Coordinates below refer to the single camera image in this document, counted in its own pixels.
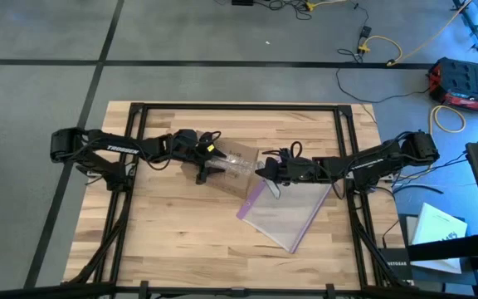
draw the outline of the white label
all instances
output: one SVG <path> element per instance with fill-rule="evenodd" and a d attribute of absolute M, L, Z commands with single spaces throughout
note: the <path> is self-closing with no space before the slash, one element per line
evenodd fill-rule
<path fill-rule="evenodd" d="M 367 163 L 365 163 L 365 164 L 361 164 L 361 165 L 354 166 L 354 167 L 352 167 L 351 169 L 360 169 L 360 168 L 363 168 L 363 167 L 372 166 L 372 165 L 374 165 L 374 164 L 376 164 L 376 163 L 379 163 L 379 162 L 381 162 L 381 161 L 383 161 L 383 159 L 377 159 L 377 160 L 374 160 L 374 161 L 367 162 Z"/>
<path fill-rule="evenodd" d="M 108 145 L 108 150 L 120 151 L 127 154 L 137 154 L 139 152 L 139 150 L 136 150 L 136 149 L 126 149 L 120 146 L 112 146 L 112 145 Z"/>

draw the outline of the metal table frame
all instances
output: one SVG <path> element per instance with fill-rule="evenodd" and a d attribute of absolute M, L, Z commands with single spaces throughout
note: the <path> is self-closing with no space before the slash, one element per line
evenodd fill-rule
<path fill-rule="evenodd" d="M 344 132 L 342 127 L 343 116 L 347 120 L 349 141 L 352 153 L 359 151 L 357 143 L 357 135 L 354 127 L 354 118 L 350 105 L 256 105 L 256 104 L 146 104 L 132 103 L 129 108 L 129 117 L 125 127 L 125 136 L 130 136 L 135 125 L 136 116 L 139 117 L 139 124 L 136 138 L 141 140 L 144 136 L 146 120 L 150 110 L 317 110 L 331 112 L 334 115 L 335 133 L 339 144 L 339 153 L 341 156 L 347 154 L 344 143 Z M 125 163 L 127 154 L 121 154 L 119 161 Z M 139 159 L 132 156 L 132 163 L 135 164 L 137 170 Z M 115 221 L 115 209 L 120 200 L 120 192 L 112 192 L 110 196 L 110 206 L 105 220 L 105 229 L 102 236 L 100 248 L 94 254 L 90 262 L 84 267 L 79 276 L 70 282 L 63 282 L 60 286 L 54 287 L 29 287 L 11 291 L 0 291 L 0 299 L 24 299 L 24 298 L 85 298 L 110 295 L 112 298 L 118 293 L 137 293 L 140 299 L 149 299 L 152 294 L 160 294 L 164 297 L 178 297 L 182 295 L 225 295 L 230 297 L 248 297 L 250 295 L 270 295 L 270 296 L 320 296 L 323 298 L 335 299 L 337 296 L 344 297 L 367 297 L 367 298 L 473 298 L 472 296 L 459 296 L 455 294 L 446 294 L 440 292 L 425 292 L 417 288 L 399 285 L 394 283 L 397 278 L 393 276 L 393 272 L 386 263 L 376 247 L 373 224 L 368 204 L 367 194 L 359 194 L 362 202 L 364 226 L 359 220 L 357 210 L 355 209 L 354 190 L 349 181 L 346 186 L 348 196 L 347 203 L 349 208 L 350 226 L 352 228 L 352 236 L 354 242 L 354 251 L 356 264 L 358 269 L 358 278 L 360 290 L 354 291 L 337 291 L 334 285 L 327 283 L 325 289 L 319 290 L 301 290 L 301 289 L 258 289 L 258 288 L 206 288 L 206 287 L 149 287 L 148 281 L 142 281 L 139 287 L 118 287 L 116 285 L 120 263 L 122 258 L 124 235 L 126 232 L 127 222 L 129 218 L 130 205 L 134 183 L 130 186 L 130 190 L 125 193 L 123 208 L 119 218 Z M 103 271 L 105 266 L 105 254 L 110 248 L 113 241 L 117 239 L 115 244 L 114 256 L 112 260 L 112 268 L 110 277 L 107 282 L 102 282 Z M 363 248 L 361 242 L 365 244 L 371 253 L 373 263 L 373 275 L 375 285 L 369 285 L 366 277 L 364 266 Z M 93 282 L 87 283 L 90 274 L 94 272 Z"/>

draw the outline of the white paper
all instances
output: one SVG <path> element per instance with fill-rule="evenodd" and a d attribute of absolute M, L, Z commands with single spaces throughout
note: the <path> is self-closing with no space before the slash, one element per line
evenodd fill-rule
<path fill-rule="evenodd" d="M 407 230 L 409 222 L 414 227 L 414 218 L 407 218 Z M 407 234 L 411 244 L 429 243 L 452 238 L 463 238 L 466 235 L 467 223 L 424 203 L 422 211 L 417 219 L 414 233 Z M 444 272 L 461 273 L 459 258 L 443 260 L 411 262 L 414 266 L 431 268 Z"/>

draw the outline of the black floor stripe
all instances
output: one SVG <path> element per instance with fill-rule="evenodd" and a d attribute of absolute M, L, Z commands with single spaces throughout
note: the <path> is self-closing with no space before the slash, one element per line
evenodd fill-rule
<path fill-rule="evenodd" d="M 100 52 L 99 61 L 96 62 L 95 71 L 91 79 L 90 88 L 86 94 L 84 105 L 80 112 L 79 120 L 77 126 L 84 128 L 86 121 L 88 120 L 88 115 L 90 114 L 90 109 L 95 98 L 95 92 L 97 91 L 97 86 L 99 85 L 100 75 L 103 70 L 103 62 L 108 56 L 108 51 L 114 39 L 115 29 L 117 28 L 117 23 L 121 15 L 121 9 L 123 8 L 124 0 L 118 0 L 117 5 L 115 6 L 114 15 L 112 16 L 112 21 L 106 34 L 105 43 L 103 44 L 102 50 Z M 56 186 L 56 192 L 53 196 L 51 202 L 51 207 L 47 213 L 47 218 L 44 224 L 44 227 L 41 231 L 40 240 L 38 241 L 37 249 L 34 253 L 34 257 L 31 261 L 31 266 L 29 267 L 29 272 L 27 274 L 27 279 L 23 287 L 30 288 L 34 287 L 37 284 L 38 275 L 41 271 L 41 265 L 46 256 L 47 249 L 49 248 L 49 242 L 51 241 L 51 236 L 53 229 L 55 228 L 56 218 L 60 212 L 60 207 L 62 204 L 62 199 L 64 198 L 64 193 L 66 192 L 67 184 L 69 183 L 71 168 L 73 163 L 64 164 L 64 169 L 60 179 L 58 180 L 58 185 Z"/>
<path fill-rule="evenodd" d="M 0 66 L 96 66 L 97 60 L 0 59 Z"/>
<path fill-rule="evenodd" d="M 290 68 L 350 68 L 387 70 L 428 70 L 432 63 L 386 63 L 316 62 L 316 61 L 159 61 L 159 60 L 109 60 L 105 66 L 197 66 L 197 67 L 290 67 Z"/>
<path fill-rule="evenodd" d="M 49 241 L 51 241 L 51 235 L 53 234 L 53 229 L 55 228 L 56 218 L 58 217 L 58 212 L 60 211 L 60 206 L 62 205 L 62 199 L 64 198 L 64 193 L 66 192 L 67 183 L 69 182 L 71 169 L 73 168 L 73 163 L 64 164 L 60 179 L 58 180 L 58 185 L 56 186 L 55 195 L 51 202 L 51 207 L 47 213 L 46 222 L 41 231 L 40 240 L 38 241 L 37 250 L 34 252 L 34 257 L 32 258 L 31 266 L 29 267 L 29 272 L 27 278 L 25 279 L 24 288 L 34 287 L 37 284 L 38 275 L 40 274 L 41 264 L 43 263 L 44 257 L 46 257 L 47 247 L 49 246 Z"/>
<path fill-rule="evenodd" d="M 382 62 L 320 62 L 320 61 L 185 61 L 185 60 L 106 60 L 112 40 L 105 44 L 100 59 L 94 60 L 57 60 L 57 59 L 0 59 L 0 66 L 197 66 L 197 67 L 289 67 L 289 68 L 349 68 L 349 69 L 391 69 L 391 70 L 428 70 L 433 63 L 400 63 L 387 66 Z"/>
<path fill-rule="evenodd" d="M 91 107 L 93 106 L 93 100 L 95 99 L 95 93 L 97 92 L 97 87 L 99 86 L 100 76 L 102 75 L 102 72 L 103 64 L 99 63 L 99 65 L 95 68 L 95 71 L 93 72 L 90 88 L 88 89 L 88 93 L 86 94 L 84 105 L 80 110 L 79 121 L 76 124 L 76 126 L 78 126 L 79 128 L 84 129 L 84 127 L 86 126 L 86 122 L 88 121 L 88 116 L 90 116 Z"/>

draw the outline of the yellow cable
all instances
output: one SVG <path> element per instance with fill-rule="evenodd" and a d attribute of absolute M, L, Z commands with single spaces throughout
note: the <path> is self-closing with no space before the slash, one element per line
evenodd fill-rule
<path fill-rule="evenodd" d="M 438 120 L 438 111 L 440 111 L 441 109 L 448 109 L 448 110 L 451 110 L 451 111 L 455 112 L 462 120 L 462 127 L 459 130 L 449 130 L 449 129 L 445 128 L 440 123 L 440 121 Z M 466 118 L 462 115 L 462 113 L 459 112 L 458 110 L 454 109 L 454 108 L 451 108 L 451 107 L 445 106 L 445 105 L 438 105 L 438 106 L 432 108 L 431 113 L 429 114 L 429 134 L 431 136 L 432 136 L 432 120 L 434 120 L 435 123 L 437 123 L 437 126 L 440 129 L 444 130 L 447 133 L 460 133 L 466 128 Z M 429 167 L 427 167 L 427 171 L 424 172 L 423 174 L 429 173 L 429 171 L 431 171 L 431 167 L 432 167 L 432 164 L 429 165 Z M 417 178 L 417 176 L 410 176 L 410 175 L 409 176 L 400 175 L 399 177 L 404 178 L 404 179 L 415 179 L 415 178 Z"/>
<path fill-rule="evenodd" d="M 433 37 L 429 38 L 428 40 L 426 40 L 423 44 L 421 44 L 419 47 L 417 47 L 416 49 L 414 49 L 412 52 L 408 53 L 405 57 L 399 57 L 398 59 L 394 60 L 394 62 L 389 62 L 387 63 L 387 66 L 395 66 L 397 65 L 399 62 L 401 61 L 404 61 L 405 59 L 409 58 L 410 56 L 414 55 L 416 52 L 420 51 L 423 47 L 427 46 L 429 44 L 429 42 L 432 42 L 435 38 L 437 38 L 444 30 L 446 30 L 446 28 L 449 26 L 449 24 L 451 24 L 451 22 L 453 22 L 453 20 L 455 20 L 456 17 L 458 17 L 458 15 L 464 10 L 464 8 L 466 8 L 470 3 L 471 3 L 472 0 L 468 0 L 466 1 L 466 3 L 464 3 L 464 5 L 462 5 L 456 12 L 455 14 L 453 15 L 453 17 L 451 18 L 451 20 L 449 20 L 449 22 L 446 23 L 446 25 L 444 25 L 444 27 L 442 27 L 438 32 L 437 34 L 435 34 Z"/>
<path fill-rule="evenodd" d="M 306 2 L 305 5 L 307 5 L 307 8 L 309 9 L 310 12 L 315 9 L 315 7 L 323 4 L 333 4 L 333 3 L 339 3 L 339 2 L 346 2 L 348 0 L 334 0 L 334 1 L 324 1 L 324 2 L 318 2 L 318 3 L 312 3 L 312 2 Z"/>
<path fill-rule="evenodd" d="M 398 58 L 396 58 L 394 61 L 397 61 L 398 59 L 401 59 L 401 57 L 403 56 L 403 50 L 402 48 L 398 45 L 397 42 L 391 40 L 390 38 L 388 37 L 382 37 L 382 36 L 371 36 L 367 39 L 364 40 L 363 44 L 361 46 L 358 47 L 359 50 L 362 50 L 362 51 L 365 51 L 365 52 L 369 52 L 370 51 L 370 48 L 368 47 L 368 42 L 370 40 L 373 40 L 374 38 L 378 38 L 378 39 L 382 39 L 382 40 L 385 40 L 387 42 L 391 42 L 394 46 L 396 46 L 399 50 L 399 56 Z"/>

